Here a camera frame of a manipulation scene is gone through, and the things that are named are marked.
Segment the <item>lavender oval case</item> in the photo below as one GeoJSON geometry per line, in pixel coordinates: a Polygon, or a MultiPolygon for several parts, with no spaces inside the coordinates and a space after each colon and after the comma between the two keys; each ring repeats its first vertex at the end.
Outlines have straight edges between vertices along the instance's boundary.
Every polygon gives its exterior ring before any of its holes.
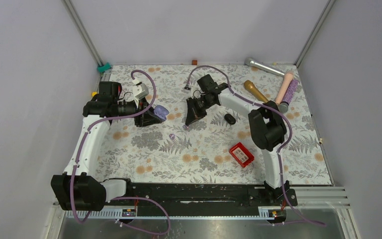
{"type": "Polygon", "coordinates": [[[157,105],[154,107],[154,114],[161,119],[161,121],[167,120],[167,115],[169,111],[162,105],[157,105]]]}

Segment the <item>black earbud charging case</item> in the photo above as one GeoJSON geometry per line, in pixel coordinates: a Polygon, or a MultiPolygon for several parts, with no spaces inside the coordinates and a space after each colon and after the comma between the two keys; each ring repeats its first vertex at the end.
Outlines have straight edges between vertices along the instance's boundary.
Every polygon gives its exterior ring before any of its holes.
{"type": "Polygon", "coordinates": [[[231,114],[225,114],[225,115],[224,115],[224,119],[225,119],[225,121],[226,121],[228,124],[230,124],[230,125],[234,125],[234,124],[236,124],[236,119],[235,119],[235,117],[234,117],[233,115],[231,115],[231,114]]]}

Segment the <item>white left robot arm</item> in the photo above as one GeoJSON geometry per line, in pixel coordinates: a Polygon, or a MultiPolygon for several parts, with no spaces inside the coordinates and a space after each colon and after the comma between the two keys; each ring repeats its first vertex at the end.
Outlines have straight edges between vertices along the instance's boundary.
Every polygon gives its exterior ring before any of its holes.
{"type": "Polygon", "coordinates": [[[74,153],[64,172],[51,179],[51,187],[63,210],[101,211],[114,198],[124,205],[134,200],[127,179],[99,182],[94,176],[100,148],[114,119],[133,118],[137,127],[162,121],[146,100],[148,87],[138,80],[133,80],[133,84],[133,100],[128,102],[121,98],[120,83],[100,82],[98,92],[84,106],[82,131],[74,153]]]}

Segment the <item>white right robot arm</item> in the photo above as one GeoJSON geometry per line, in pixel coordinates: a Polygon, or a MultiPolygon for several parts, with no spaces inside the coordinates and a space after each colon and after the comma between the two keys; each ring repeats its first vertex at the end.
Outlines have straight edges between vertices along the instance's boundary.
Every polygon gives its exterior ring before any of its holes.
{"type": "Polygon", "coordinates": [[[287,144],[285,135],[291,135],[290,125],[276,104],[251,102],[234,92],[229,83],[217,84],[210,75],[205,75],[197,81],[201,94],[199,97],[187,98],[187,116],[185,125],[203,119],[207,109],[213,105],[223,106],[246,117],[249,122],[251,139],[261,150],[265,165],[266,188],[265,197],[272,205],[285,204],[289,207],[297,205],[292,199],[294,192],[289,181],[285,180],[284,165],[280,150],[287,144]]]}

